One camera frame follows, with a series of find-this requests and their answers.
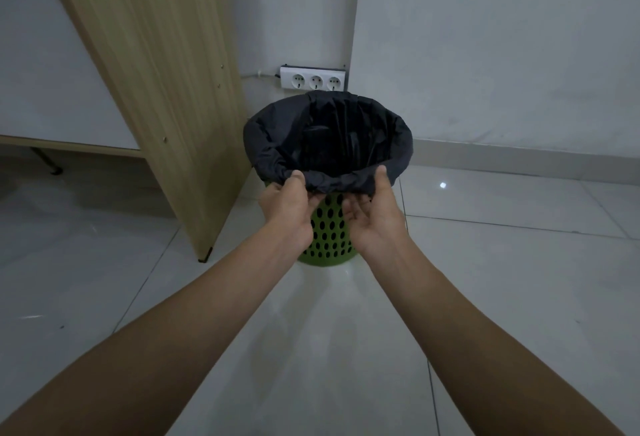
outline green plastic basket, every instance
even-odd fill
[[[337,266],[357,254],[342,216],[342,193],[329,193],[311,215],[314,241],[298,260],[312,266]]]

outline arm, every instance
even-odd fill
[[[540,359],[484,316],[406,231],[386,169],[347,196],[351,241],[477,434],[621,434]]]
[[[310,244],[304,176],[270,185],[266,225],[202,276],[56,376],[4,424],[9,434],[164,434],[269,291]]]

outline black trash bag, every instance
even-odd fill
[[[249,119],[244,149],[263,181],[282,185],[299,169],[309,191],[373,195],[376,167],[387,166],[393,185],[409,165],[413,138],[402,118],[375,100],[312,91]]]

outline wall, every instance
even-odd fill
[[[415,137],[640,157],[640,0],[358,0],[349,90]]]
[[[240,73],[277,73],[284,63],[348,68],[357,0],[229,0]],[[248,113],[295,91],[275,78],[243,80]]]
[[[137,149],[59,0],[0,0],[0,135]]]

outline white power strip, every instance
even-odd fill
[[[344,91],[344,70],[280,67],[283,89]]]

